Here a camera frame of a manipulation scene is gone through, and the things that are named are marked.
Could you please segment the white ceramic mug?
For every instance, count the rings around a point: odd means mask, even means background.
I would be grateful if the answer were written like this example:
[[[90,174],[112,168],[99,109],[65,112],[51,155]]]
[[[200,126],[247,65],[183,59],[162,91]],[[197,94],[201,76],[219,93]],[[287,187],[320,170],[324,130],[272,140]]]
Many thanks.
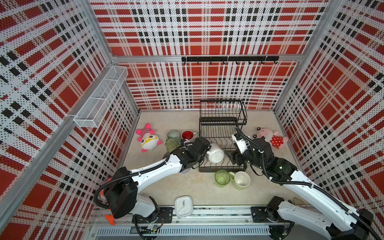
[[[225,158],[224,151],[217,145],[212,143],[211,148],[207,151],[208,160],[213,164],[218,164]]]

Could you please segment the green transparent glass mug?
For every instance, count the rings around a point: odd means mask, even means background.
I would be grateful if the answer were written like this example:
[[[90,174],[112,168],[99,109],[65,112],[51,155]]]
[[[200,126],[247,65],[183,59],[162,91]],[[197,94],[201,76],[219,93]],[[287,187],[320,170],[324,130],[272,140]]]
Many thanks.
[[[231,181],[231,176],[226,170],[220,169],[215,173],[215,181],[219,188],[224,188]]]

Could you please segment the lilac plastic cup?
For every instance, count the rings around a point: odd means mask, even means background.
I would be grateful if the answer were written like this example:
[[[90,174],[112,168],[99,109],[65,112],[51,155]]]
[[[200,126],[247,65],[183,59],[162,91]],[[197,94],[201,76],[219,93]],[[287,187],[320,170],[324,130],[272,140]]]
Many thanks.
[[[192,168],[185,169],[185,170],[181,171],[180,173],[181,173],[181,174],[187,174],[188,172],[190,172],[191,169],[192,169]]]

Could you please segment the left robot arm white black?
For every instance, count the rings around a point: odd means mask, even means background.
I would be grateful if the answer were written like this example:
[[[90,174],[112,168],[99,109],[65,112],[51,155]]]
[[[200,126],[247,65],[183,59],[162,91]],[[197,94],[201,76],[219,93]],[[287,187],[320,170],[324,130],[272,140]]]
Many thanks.
[[[140,192],[168,176],[202,163],[210,149],[211,143],[198,137],[193,143],[177,147],[166,158],[152,165],[131,171],[122,167],[95,191],[94,203],[110,210],[114,219],[131,214],[153,223],[161,214],[160,207],[154,198],[143,197]]]

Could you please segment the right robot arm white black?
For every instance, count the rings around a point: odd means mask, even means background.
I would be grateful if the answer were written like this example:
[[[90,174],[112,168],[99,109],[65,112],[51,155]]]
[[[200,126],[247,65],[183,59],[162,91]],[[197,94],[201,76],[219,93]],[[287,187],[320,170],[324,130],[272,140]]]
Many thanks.
[[[267,205],[270,218],[297,223],[311,229],[328,240],[366,240],[372,236],[380,240],[373,229],[373,214],[367,209],[356,209],[322,189],[286,159],[274,155],[271,145],[264,138],[250,139],[242,132],[232,135],[237,149],[231,153],[233,160],[257,167],[275,184],[281,185],[309,202],[317,212],[304,209],[280,197],[273,197]]]

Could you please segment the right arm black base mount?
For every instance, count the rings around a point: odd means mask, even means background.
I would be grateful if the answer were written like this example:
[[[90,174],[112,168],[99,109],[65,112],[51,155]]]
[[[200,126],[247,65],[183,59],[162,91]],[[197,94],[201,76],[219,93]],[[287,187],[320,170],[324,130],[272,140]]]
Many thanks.
[[[269,224],[290,224],[290,221],[283,220],[280,216],[276,219],[271,219],[267,213],[265,206],[253,206],[251,207],[251,217],[254,223],[269,223]]]

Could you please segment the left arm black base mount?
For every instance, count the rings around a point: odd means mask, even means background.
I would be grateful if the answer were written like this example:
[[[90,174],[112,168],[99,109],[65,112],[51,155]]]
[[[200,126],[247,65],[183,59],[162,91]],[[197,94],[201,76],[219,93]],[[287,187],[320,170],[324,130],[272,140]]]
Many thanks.
[[[141,215],[133,216],[132,223],[138,224],[169,224],[173,219],[173,207],[160,207],[155,209],[155,211],[150,214],[148,217],[143,217]]]

